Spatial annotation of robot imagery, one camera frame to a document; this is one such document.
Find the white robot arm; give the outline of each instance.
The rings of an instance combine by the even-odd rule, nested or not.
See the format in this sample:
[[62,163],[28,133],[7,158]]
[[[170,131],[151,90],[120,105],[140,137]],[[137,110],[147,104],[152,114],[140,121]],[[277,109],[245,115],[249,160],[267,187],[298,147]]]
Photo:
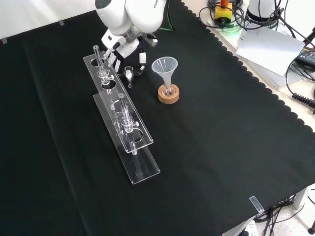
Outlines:
[[126,58],[138,46],[139,36],[146,38],[159,28],[165,4],[166,0],[96,0],[96,11],[108,27],[103,44]]

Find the test tube rack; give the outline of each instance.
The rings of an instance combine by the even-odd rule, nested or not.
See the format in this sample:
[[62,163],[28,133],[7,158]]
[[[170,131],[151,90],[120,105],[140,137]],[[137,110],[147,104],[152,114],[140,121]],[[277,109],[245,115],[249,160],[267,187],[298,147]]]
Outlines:
[[94,46],[83,60],[98,93],[94,100],[132,184],[160,173],[148,145],[153,139],[105,52]]

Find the tape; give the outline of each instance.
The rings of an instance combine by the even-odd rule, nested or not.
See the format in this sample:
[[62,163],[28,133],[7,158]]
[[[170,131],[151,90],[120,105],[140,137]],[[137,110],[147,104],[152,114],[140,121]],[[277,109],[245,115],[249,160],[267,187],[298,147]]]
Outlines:
[[258,213],[261,213],[265,210],[255,196],[250,197],[250,201],[252,202]]

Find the black tablecloth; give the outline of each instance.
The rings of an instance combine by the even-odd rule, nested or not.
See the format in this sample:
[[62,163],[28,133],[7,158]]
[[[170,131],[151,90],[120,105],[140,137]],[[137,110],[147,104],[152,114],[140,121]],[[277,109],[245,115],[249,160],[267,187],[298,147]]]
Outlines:
[[214,235],[315,182],[315,135],[252,77],[182,3],[148,67],[179,66],[174,105],[147,69],[132,98],[161,173],[131,185],[92,95],[83,57],[102,46],[95,12],[0,45],[0,232],[14,235]]

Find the hole in rack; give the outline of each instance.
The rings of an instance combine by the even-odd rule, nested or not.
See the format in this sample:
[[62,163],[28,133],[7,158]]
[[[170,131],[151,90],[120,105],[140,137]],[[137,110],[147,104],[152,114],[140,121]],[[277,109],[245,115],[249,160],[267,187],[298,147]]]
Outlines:
[[98,65],[97,65],[97,60],[96,59],[93,59],[92,61],[91,61],[91,65],[92,66],[95,66],[95,67],[98,67]]
[[141,129],[135,128],[132,132],[126,133],[126,138],[131,143],[139,142],[143,138],[143,132]]
[[114,112],[122,112],[122,107],[120,105],[120,101],[117,100],[116,102],[114,102],[112,105],[111,105],[111,109],[114,111]]
[[102,85],[103,89],[113,89],[116,87],[116,81],[115,80],[109,80],[109,84]]

